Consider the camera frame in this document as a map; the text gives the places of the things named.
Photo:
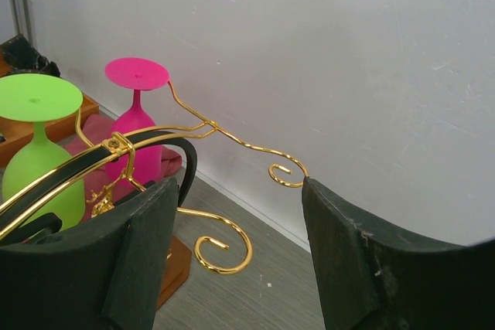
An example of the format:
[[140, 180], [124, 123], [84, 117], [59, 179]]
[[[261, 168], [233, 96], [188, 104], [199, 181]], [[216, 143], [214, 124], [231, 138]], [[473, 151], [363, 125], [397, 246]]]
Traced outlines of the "pink wine glass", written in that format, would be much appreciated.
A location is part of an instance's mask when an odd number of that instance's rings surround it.
[[[159, 63], [140, 57], [124, 57], [111, 61], [105, 67], [106, 77], [114, 84], [133, 91], [133, 100], [112, 125], [110, 132], [122, 134], [152, 127], [153, 119], [141, 104], [141, 93], [157, 90], [169, 82], [168, 70]], [[162, 147], [155, 145], [136, 151], [134, 178], [141, 184], [155, 180], [161, 172]]]

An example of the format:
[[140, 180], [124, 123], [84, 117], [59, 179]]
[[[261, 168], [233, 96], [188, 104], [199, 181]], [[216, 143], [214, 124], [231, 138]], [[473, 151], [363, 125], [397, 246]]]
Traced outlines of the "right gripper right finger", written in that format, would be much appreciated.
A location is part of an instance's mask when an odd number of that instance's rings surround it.
[[302, 208], [328, 329], [492, 329], [494, 242], [401, 228], [305, 178]]

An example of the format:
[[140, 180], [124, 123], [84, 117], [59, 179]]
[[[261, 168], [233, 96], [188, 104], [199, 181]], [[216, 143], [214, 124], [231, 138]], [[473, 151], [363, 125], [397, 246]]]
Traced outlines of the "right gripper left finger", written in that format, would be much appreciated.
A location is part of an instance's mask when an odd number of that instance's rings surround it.
[[1, 248], [3, 329], [150, 329], [179, 187], [173, 178], [35, 243]]

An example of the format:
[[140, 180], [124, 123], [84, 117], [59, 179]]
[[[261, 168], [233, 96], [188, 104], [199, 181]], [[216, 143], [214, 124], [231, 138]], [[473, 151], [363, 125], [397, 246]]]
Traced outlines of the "green wine glass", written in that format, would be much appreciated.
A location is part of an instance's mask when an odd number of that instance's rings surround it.
[[[51, 141], [45, 124], [78, 111], [83, 94], [72, 83], [40, 73], [21, 73], [1, 78], [1, 117], [33, 124], [32, 140], [7, 164], [2, 196], [7, 201], [28, 184], [71, 158], [68, 151]], [[68, 186], [26, 222], [44, 213], [61, 219], [61, 230], [76, 226], [85, 213], [84, 181]]]

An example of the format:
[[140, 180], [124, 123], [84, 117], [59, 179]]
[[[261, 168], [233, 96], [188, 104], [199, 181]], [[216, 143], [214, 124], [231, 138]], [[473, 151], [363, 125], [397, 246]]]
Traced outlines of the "gold wire wine glass rack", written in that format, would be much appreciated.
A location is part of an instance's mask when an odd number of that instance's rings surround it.
[[1, 204], [1, 241], [5, 242], [12, 237], [13, 233], [30, 216], [68, 186], [79, 181], [93, 170], [124, 156], [127, 158], [127, 162], [121, 174], [111, 184], [104, 186], [101, 192], [93, 195], [93, 199], [98, 201], [94, 207], [94, 215], [97, 216], [114, 207], [112, 189], [122, 179], [126, 180], [139, 192], [143, 192], [145, 187], [133, 176], [136, 151], [155, 145], [170, 145], [175, 139], [203, 139], [215, 132], [219, 132], [245, 148], [283, 157], [297, 165], [304, 176], [309, 175], [306, 167], [295, 157], [283, 151], [249, 144], [223, 129], [217, 122], [196, 112], [179, 99], [172, 83], [168, 83], [168, 85], [175, 102], [195, 117], [198, 117], [201, 120], [200, 124], [195, 127], [152, 126], [125, 134], [114, 132], [109, 138], [94, 144], [82, 132], [80, 128], [81, 113], [77, 113], [76, 133], [88, 148], [34, 180]]

